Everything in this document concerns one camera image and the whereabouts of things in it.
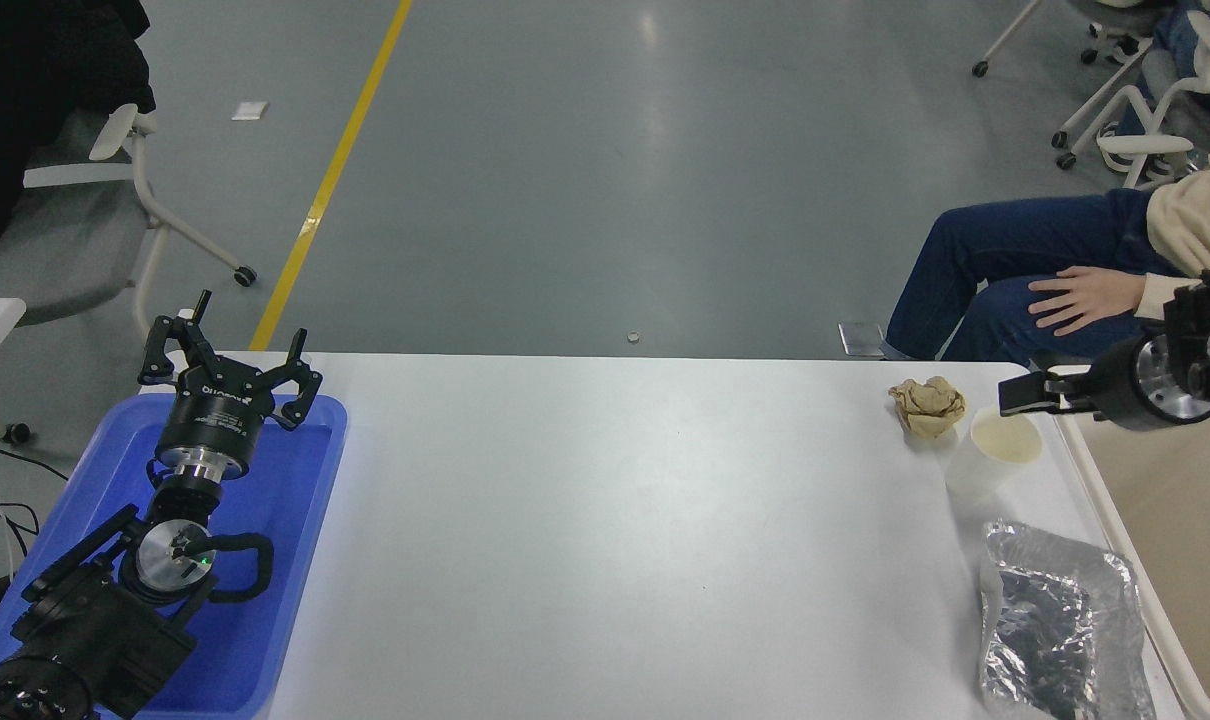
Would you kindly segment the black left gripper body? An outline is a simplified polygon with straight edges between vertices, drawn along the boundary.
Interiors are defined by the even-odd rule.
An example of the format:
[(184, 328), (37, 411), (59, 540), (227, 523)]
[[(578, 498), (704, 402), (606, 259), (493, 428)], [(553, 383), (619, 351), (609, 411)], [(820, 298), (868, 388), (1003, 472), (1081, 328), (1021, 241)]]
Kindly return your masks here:
[(175, 404), (162, 430), (156, 456), (177, 465), (198, 448), (225, 456), (230, 465), (248, 465), (267, 416), (267, 393), (244, 388), (227, 378), (217, 386), (206, 370), (185, 370), (175, 381)]

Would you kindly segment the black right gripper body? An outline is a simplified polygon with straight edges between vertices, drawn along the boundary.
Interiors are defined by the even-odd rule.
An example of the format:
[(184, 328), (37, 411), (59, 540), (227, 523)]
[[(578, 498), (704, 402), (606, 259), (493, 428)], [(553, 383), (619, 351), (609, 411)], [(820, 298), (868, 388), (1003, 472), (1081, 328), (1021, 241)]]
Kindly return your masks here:
[(1166, 336), (1137, 336), (1100, 355), (1087, 382), (1095, 414), (1125, 430), (1171, 428), (1166, 351)]

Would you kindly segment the person's left hand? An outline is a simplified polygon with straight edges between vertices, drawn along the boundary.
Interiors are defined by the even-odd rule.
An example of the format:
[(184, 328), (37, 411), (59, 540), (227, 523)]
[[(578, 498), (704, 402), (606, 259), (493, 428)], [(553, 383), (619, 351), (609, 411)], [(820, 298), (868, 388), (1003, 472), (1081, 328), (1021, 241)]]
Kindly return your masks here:
[(1050, 329), (1053, 336), (1067, 336), (1100, 319), (1135, 313), (1146, 277), (1099, 266), (1068, 266), (1049, 280), (1031, 282), (1027, 288), (1041, 299), (1027, 306), (1035, 327)]

